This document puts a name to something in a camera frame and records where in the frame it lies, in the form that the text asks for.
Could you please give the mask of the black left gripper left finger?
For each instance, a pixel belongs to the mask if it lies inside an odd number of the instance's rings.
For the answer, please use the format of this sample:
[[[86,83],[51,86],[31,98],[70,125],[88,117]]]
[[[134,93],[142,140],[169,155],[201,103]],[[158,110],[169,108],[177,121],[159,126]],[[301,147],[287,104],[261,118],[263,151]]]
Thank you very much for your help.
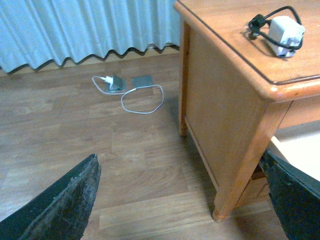
[[[0,223],[2,240],[80,240],[96,200],[102,167],[91,154]]]

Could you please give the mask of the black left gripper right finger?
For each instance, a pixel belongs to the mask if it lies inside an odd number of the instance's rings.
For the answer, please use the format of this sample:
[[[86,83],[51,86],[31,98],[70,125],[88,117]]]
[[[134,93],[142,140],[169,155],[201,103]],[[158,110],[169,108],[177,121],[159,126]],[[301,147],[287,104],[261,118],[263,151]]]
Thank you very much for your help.
[[[266,151],[260,162],[269,196],[290,240],[320,238],[320,182],[275,154]]]

